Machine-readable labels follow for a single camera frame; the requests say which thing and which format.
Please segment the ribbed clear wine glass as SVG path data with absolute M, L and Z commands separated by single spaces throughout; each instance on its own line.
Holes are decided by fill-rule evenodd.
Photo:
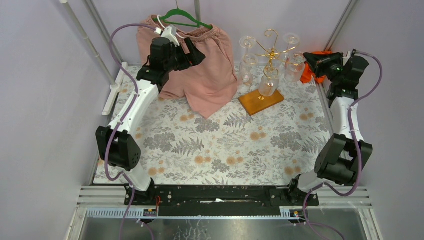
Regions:
M 306 59 L 303 52 L 296 52 L 287 64 L 284 78 L 288 82 L 300 81 L 302 74 L 305 70 Z

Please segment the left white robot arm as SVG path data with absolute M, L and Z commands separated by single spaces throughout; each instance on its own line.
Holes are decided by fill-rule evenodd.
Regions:
M 107 127 L 98 127 L 95 133 L 104 166 L 125 175 L 129 185 L 137 191 L 136 199 L 144 206 L 154 202 L 155 192 L 150 188 L 152 179 L 142 172 L 142 150 L 135 140 L 136 128 L 168 82 L 170 72 L 197 66 L 206 58 L 190 38 L 184 42 L 188 52 L 170 37 L 152 40 L 150 54 L 137 74 L 132 95 L 116 118 Z

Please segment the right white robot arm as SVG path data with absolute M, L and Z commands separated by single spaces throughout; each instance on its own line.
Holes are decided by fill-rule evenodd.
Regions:
M 357 116 L 362 100 L 357 86 L 369 66 L 365 53 L 353 50 L 349 57 L 344 57 L 341 52 L 307 52 L 303 56 L 316 77 L 330 81 L 326 98 L 334 132 L 318 154 L 314 170 L 290 181 L 286 198 L 293 206 L 301 205 L 307 194 L 323 186 L 341 197 L 352 195 L 373 152 L 373 146 L 365 142 L 360 132 Z

